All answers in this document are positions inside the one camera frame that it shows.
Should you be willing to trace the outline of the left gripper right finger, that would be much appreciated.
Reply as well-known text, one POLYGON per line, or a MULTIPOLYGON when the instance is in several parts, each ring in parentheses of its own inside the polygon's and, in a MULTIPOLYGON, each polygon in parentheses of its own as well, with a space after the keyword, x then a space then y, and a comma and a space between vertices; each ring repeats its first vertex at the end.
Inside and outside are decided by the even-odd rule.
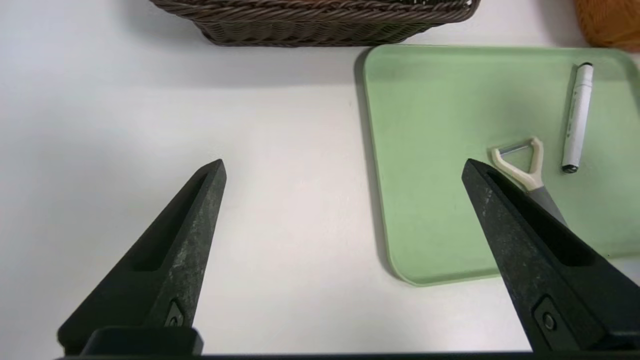
POLYGON ((638 285, 494 167, 462 183, 538 358, 638 358, 638 285))

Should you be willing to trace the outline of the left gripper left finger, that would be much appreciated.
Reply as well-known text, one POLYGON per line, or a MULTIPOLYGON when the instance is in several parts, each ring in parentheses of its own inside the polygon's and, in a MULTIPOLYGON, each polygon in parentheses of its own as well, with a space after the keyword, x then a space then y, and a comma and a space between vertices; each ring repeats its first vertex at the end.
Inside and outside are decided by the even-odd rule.
POLYGON ((226 188, 199 168, 57 331, 65 353, 201 353, 193 323, 226 188))

